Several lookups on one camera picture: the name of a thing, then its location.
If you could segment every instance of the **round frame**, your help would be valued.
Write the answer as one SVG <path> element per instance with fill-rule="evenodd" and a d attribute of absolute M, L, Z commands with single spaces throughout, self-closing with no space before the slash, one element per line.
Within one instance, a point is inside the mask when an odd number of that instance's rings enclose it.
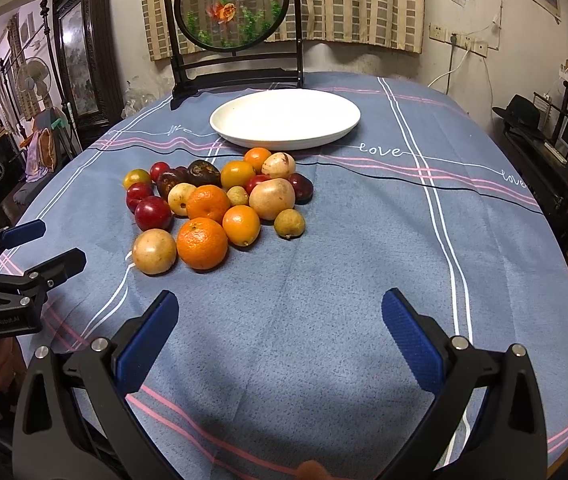
<path fill-rule="evenodd" d="M 212 52 L 239 52 L 240 50 L 244 50 L 244 49 L 250 48 L 252 46 L 255 46 L 257 44 L 260 44 L 262 41 L 264 41 L 266 38 L 271 36 L 273 34 L 273 32 L 275 32 L 277 30 L 277 28 L 282 24 L 282 22 L 284 21 L 284 18 L 286 17 L 286 13 L 288 12 L 288 5 L 290 3 L 290 0 L 284 0 L 282 2 L 282 10 L 279 13 L 279 17 L 273 22 L 273 24 L 269 28 L 269 30 L 267 30 L 259 38 L 251 41 L 250 43 L 245 43 L 245 44 L 239 45 L 239 46 L 229 46 L 229 47 L 207 45 L 206 43 L 202 43 L 195 36 L 190 34 L 190 31 L 186 27 L 186 23 L 184 23 L 184 20 L 181 16 L 181 9 L 179 8 L 180 2 L 181 2 L 181 0 L 175 0 L 173 2 L 173 11 L 175 13 L 175 21 L 177 22 L 177 27 L 179 27 L 179 30 L 181 31 L 181 33 L 184 36 L 186 36 L 187 40 L 189 40 L 191 43 L 196 44 L 196 46 L 203 48 L 204 50 L 211 50 Z"/>

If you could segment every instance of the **white wall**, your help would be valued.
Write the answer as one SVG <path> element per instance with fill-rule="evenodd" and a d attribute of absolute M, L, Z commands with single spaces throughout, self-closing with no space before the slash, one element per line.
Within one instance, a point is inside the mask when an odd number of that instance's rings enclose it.
<path fill-rule="evenodd" d="M 425 26 L 437 23 L 456 32 L 472 32 L 491 23 L 500 0 L 471 0 L 464 7 L 450 0 L 425 0 Z M 167 60 L 154 63 L 148 54 L 141 0 L 111 0 L 116 58 L 122 87 L 137 76 L 138 84 L 159 95 L 168 90 L 171 70 Z M 493 88 L 493 105 L 506 106 L 515 93 L 532 99 L 533 92 L 551 91 L 560 100 L 557 79 L 560 65 L 568 58 L 568 0 L 560 0 L 562 13 L 554 17 L 533 0 L 504 0 L 499 51 L 486 59 Z M 475 34 L 497 46 L 497 29 Z M 401 75 L 423 84 L 448 70 L 450 45 L 429 39 L 425 32 L 420 56 L 359 44 L 305 42 L 307 71 L 341 70 L 371 75 Z M 463 56 L 456 49 L 454 67 Z M 486 131 L 493 132 L 491 87 L 482 58 L 469 55 L 451 77 L 449 95 Z M 445 91 L 446 78 L 434 88 Z"/>

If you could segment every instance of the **person's hand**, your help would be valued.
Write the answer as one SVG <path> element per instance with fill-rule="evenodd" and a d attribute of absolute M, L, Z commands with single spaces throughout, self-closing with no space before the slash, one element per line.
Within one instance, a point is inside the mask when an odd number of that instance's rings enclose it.
<path fill-rule="evenodd" d="M 332 480 L 323 465 L 315 460 L 302 462 L 295 472 L 295 480 Z"/>
<path fill-rule="evenodd" d="M 17 339 L 0 339 L 0 392 L 6 391 L 13 380 L 21 387 L 25 373 L 26 364 Z"/>

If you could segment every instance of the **electrical outlet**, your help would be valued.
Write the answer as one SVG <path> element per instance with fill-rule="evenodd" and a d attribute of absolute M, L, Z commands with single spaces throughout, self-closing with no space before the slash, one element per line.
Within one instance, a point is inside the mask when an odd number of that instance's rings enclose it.
<path fill-rule="evenodd" d="M 478 56 L 487 57 L 488 56 L 488 42 L 484 40 L 475 40 L 471 48 L 471 52 L 474 52 Z"/>
<path fill-rule="evenodd" d="M 464 50 L 471 50 L 473 48 L 473 38 L 459 32 L 455 32 L 455 35 L 458 37 L 459 48 L 463 48 Z"/>
<path fill-rule="evenodd" d="M 429 26 L 429 37 L 431 40 L 443 41 L 444 43 L 450 43 L 450 38 L 448 37 L 448 31 L 446 27 L 440 27 L 431 23 Z"/>

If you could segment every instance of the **metal screw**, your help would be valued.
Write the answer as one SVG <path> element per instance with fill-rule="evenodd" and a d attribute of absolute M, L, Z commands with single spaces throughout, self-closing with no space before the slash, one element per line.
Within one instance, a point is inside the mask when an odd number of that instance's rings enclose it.
<path fill-rule="evenodd" d="M 108 348 L 108 339 L 104 337 L 98 337 L 92 343 L 90 343 L 90 347 L 96 351 L 101 352 Z"/>
<path fill-rule="evenodd" d="M 526 355 L 526 349 L 519 343 L 515 343 L 515 345 L 510 347 L 510 349 L 517 357 L 523 357 Z"/>
<path fill-rule="evenodd" d="M 35 357 L 37 359 L 43 359 L 48 355 L 48 346 L 40 346 L 37 350 L 35 350 Z"/>
<path fill-rule="evenodd" d="M 468 348 L 468 339 L 462 337 L 461 335 L 454 336 L 450 341 L 458 350 L 466 350 Z"/>

